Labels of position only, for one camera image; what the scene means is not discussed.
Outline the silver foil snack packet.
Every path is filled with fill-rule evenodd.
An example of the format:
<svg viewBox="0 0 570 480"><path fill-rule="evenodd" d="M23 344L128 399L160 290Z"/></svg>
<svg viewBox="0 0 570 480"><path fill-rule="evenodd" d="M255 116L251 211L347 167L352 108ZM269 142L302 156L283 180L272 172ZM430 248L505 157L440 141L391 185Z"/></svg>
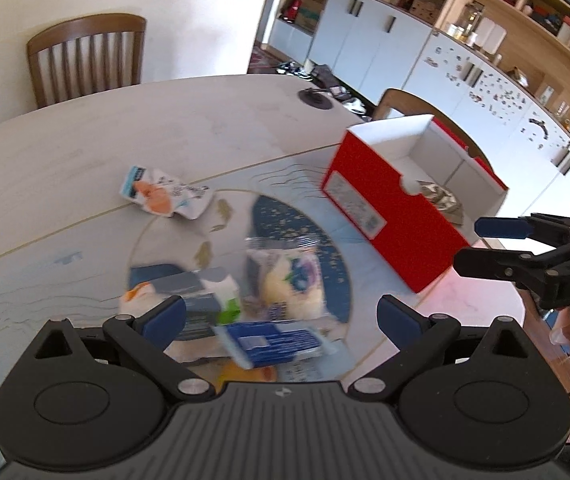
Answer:
<svg viewBox="0 0 570 480"><path fill-rule="evenodd" d="M419 192L453 226L463 226L464 209L461 201L448 188L430 181L419 181Z"/></svg>

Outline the blue biscuit packet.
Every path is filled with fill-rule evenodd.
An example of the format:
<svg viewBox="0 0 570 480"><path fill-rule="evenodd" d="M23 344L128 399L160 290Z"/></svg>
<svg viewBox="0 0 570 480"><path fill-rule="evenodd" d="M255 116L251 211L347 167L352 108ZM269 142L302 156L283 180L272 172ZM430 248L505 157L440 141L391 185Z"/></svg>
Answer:
<svg viewBox="0 0 570 480"><path fill-rule="evenodd" d="M238 322L212 327L213 333L243 370L331 356L332 341L305 322Z"/></svg>

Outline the clear cream bun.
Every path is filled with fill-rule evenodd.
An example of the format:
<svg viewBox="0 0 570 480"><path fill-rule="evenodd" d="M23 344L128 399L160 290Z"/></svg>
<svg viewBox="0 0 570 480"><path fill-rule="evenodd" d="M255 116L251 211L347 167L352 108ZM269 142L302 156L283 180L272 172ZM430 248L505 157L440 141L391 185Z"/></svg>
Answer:
<svg viewBox="0 0 570 480"><path fill-rule="evenodd" d="M314 247L250 248L247 258L258 315L283 321L327 315L321 263Z"/></svg>

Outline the white green tissue packet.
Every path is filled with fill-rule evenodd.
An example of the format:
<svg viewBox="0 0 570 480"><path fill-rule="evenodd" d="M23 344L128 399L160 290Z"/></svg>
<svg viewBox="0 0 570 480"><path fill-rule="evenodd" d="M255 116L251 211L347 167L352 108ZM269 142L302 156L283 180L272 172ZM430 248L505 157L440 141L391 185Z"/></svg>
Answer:
<svg viewBox="0 0 570 480"><path fill-rule="evenodd" d="M241 314L241 288L223 268L178 273L171 264L141 266L119 299L119 312L143 318L170 298L171 307L147 323L144 334L182 363L223 358L215 327Z"/></svg>

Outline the round blue patterned mat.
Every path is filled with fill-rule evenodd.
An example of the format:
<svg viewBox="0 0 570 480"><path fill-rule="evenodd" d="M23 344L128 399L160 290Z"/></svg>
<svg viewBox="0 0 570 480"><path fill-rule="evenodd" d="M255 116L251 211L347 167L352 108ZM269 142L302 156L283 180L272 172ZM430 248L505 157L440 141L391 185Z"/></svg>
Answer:
<svg viewBox="0 0 570 480"><path fill-rule="evenodd" d="M305 322L332 341L331 356L276 365L277 380L315 382L346 375L355 366L348 348L352 287L343 255L331 237L303 211L256 192L222 190L197 219L179 216L151 220L140 236L128 270L128 291L134 268L171 264L178 273L223 268L241 288L241 314L233 322L283 321L258 315L250 248L295 248L312 246L317 251L323 275L327 315ZM233 361L229 354L219 359L189 364L209 378L218 379L221 368Z"/></svg>

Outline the red and white cardboard box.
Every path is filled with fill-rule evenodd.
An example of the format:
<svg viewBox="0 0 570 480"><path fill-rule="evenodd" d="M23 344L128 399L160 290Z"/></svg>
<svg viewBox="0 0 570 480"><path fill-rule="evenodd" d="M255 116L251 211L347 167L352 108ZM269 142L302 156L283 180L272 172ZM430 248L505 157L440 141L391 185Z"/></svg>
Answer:
<svg viewBox="0 0 570 480"><path fill-rule="evenodd" d="M419 192L419 181L436 182L461 201L463 226L442 217ZM496 214L508 195L489 166L432 115L349 127L321 190L413 292L476 242L474 222Z"/></svg>

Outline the white orange snack wrapper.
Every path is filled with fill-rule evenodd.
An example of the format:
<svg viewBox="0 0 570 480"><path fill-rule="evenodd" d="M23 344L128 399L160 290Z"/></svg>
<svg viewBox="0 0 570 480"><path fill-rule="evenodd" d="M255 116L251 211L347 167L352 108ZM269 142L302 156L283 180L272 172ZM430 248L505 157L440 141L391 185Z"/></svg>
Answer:
<svg viewBox="0 0 570 480"><path fill-rule="evenodd" d="M132 166L124 177L120 195L148 214L166 218L177 214L195 220L208 208L215 192L207 185L184 183L163 170Z"/></svg>

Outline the pair of sneakers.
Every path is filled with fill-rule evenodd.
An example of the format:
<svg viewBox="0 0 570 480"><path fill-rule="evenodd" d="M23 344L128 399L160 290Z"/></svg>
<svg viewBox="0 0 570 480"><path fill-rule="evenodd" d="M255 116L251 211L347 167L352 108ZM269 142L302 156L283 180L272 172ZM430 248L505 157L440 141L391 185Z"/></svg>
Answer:
<svg viewBox="0 0 570 480"><path fill-rule="evenodd" d="M367 112L366 106L362 103L362 101L358 98L355 98L354 96L341 102L341 105L343 105L343 107L345 107L348 112L357 116L363 116Z"/></svg>

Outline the grey phone stand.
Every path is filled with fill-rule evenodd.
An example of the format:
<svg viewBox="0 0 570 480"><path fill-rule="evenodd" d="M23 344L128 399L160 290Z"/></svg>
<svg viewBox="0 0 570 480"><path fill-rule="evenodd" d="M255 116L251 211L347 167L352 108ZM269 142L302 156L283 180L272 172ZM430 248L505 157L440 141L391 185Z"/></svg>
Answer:
<svg viewBox="0 0 570 480"><path fill-rule="evenodd" d="M297 92L298 99L317 110L331 110L334 105L331 99L320 89L306 88Z"/></svg>

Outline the brown wooden chair far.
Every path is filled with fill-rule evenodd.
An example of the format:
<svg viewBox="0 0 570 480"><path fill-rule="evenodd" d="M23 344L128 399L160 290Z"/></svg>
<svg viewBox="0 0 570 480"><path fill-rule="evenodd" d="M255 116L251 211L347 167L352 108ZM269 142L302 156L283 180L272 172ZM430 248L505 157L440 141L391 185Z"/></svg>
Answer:
<svg viewBox="0 0 570 480"><path fill-rule="evenodd" d="M146 28L140 15L101 13L33 36L27 60L36 106L139 84Z"/></svg>

